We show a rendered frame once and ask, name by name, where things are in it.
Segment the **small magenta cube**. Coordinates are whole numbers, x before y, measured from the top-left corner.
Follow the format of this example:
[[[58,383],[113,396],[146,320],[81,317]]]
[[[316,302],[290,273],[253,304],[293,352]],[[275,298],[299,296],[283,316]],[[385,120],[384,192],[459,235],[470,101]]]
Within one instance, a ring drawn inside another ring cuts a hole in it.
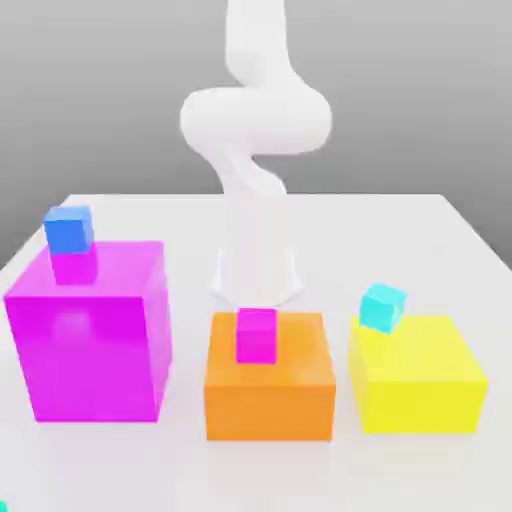
[[[239,364],[275,364],[277,310],[240,308],[236,314],[235,357]]]

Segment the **small cyan cube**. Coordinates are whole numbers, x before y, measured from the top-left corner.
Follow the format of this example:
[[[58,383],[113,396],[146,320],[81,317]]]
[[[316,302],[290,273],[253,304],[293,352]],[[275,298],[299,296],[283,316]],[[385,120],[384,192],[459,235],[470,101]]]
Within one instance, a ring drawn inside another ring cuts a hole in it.
[[[361,299],[359,324],[391,334],[401,321],[406,296],[406,292],[401,289],[373,283]]]

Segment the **large orange box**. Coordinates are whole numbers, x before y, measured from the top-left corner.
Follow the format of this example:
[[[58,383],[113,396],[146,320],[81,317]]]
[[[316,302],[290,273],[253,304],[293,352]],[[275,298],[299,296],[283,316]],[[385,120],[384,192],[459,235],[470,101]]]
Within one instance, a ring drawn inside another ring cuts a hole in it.
[[[277,362],[235,360],[235,314],[213,315],[204,379],[209,441],[329,441],[336,379],[319,312],[280,312]]]

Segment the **large yellow box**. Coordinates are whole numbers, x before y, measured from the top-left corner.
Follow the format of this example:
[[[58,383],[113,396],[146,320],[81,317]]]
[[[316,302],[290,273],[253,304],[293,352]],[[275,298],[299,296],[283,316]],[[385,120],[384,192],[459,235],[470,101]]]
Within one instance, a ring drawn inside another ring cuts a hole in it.
[[[406,315],[390,334],[350,319],[347,370],[368,434],[471,434],[488,379],[451,317]]]

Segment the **large magenta box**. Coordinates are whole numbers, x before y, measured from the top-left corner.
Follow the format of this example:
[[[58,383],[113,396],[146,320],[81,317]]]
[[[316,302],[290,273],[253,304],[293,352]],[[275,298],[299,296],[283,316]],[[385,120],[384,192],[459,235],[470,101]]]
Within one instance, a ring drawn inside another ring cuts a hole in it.
[[[155,422],[172,359],[164,245],[43,248],[4,296],[39,422]]]

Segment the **small blue cube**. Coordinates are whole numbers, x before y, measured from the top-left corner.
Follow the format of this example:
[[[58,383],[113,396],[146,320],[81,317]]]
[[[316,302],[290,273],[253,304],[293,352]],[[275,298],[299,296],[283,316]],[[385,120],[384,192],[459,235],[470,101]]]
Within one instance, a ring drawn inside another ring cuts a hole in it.
[[[43,226],[51,254],[84,254],[94,241],[88,206],[52,206],[44,217]]]

